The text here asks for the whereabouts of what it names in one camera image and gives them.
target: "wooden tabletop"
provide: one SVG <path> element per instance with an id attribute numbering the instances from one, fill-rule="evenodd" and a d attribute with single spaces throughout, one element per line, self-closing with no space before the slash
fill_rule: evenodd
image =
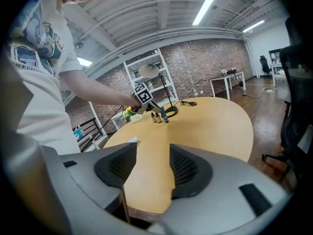
<path id="1" fill-rule="evenodd" d="M 185 101 L 197 106 L 176 105 L 179 113 L 169 123 L 153 123 L 151 113 L 137 123 L 128 123 L 104 146 L 110 147 L 138 138 L 137 162 L 125 194 L 128 206 L 144 212 L 163 213 L 171 204 L 175 187 L 169 164 L 171 143 L 192 146 L 248 161 L 253 129 L 247 113 L 236 103 L 218 97 L 198 97 Z"/>

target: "white t-shirt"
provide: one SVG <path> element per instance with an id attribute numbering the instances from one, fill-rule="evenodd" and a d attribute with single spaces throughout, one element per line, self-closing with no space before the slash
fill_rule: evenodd
<path id="1" fill-rule="evenodd" d="M 60 72 L 82 70 L 62 0 L 30 0 L 12 23 L 4 49 L 34 94 L 18 133 L 53 147 L 60 155 L 79 153 L 58 79 Z"/>

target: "person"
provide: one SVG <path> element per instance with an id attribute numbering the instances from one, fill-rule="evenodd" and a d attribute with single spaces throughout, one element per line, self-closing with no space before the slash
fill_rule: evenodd
<path id="1" fill-rule="evenodd" d="M 140 106 L 130 94 L 113 90 L 85 76 L 63 16 L 63 4 L 86 0 L 29 0 L 13 21 L 4 45 L 10 64 L 32 92 L 18 126 L 58 154 L 79 153 L 60 93 L 62 79 L 78 97 L 108 105 Z"/>

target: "white wall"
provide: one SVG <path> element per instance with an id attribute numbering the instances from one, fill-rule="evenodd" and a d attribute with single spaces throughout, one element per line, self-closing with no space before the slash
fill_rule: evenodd
<path id="1" fill-rule="evenodd" d="M 268 60 L 268 65 L 270 65 L 271 57 L 269 51 L 290 45 L 284 21 L 280 21 L 278 24 L 268 27 L 252 36 L 246 35 L 245 37 L 249 38 L 254 63 L 260 75 L 265 74 L 262 71 L 260 56 L 265 56 Z"/>

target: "brick wall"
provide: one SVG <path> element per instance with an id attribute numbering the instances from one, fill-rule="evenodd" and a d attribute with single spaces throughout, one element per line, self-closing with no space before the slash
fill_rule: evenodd
<path id="1" fill-rule="evenodd" d="M 246 79 L 253 76 L 248 53 L 242 41 L 201 39 L 165 46 L 160 50 L 170 70 L 179 99 L 194 97 L 195 92 L 199 96 L 212 96 L 208 79 L 219 75 L 221 69 L 230 70 L 232 66 L 235 66 L 237 71 L 244 71 Z M 149 51 L 126 63 L 132 63 L 153 53 L 153 51 Z M 111 88 L 133 93 L 123 64 L 105 73 L 97 81 Z M 225 90 L 223 81 L 214 81 L 213 83 L 215 93 Z M 233 86 L 238 83 L 238 80 L 232 81 Z M 161 81 L 155 78 L 152 80 L 152 84 L 156 88 L 161 85 Z M 165 90 L 157 91 L 153 96 L 156 102 L 161 101 L 166 98 Z M 94 108 L 101 123 L 104 124 L 118 109 L 118 106 L 94 104 Z M 66 111 L 70 116 L 72 127 L 93 118 L 88 102 L 77 97 L 67 105 Z M 119 126 L 124 124 L 124 121 L 119 122 Z M 110 121 L 105 127 L 105 131 L 108 133 L 113 128 L 114 125 Z"/>

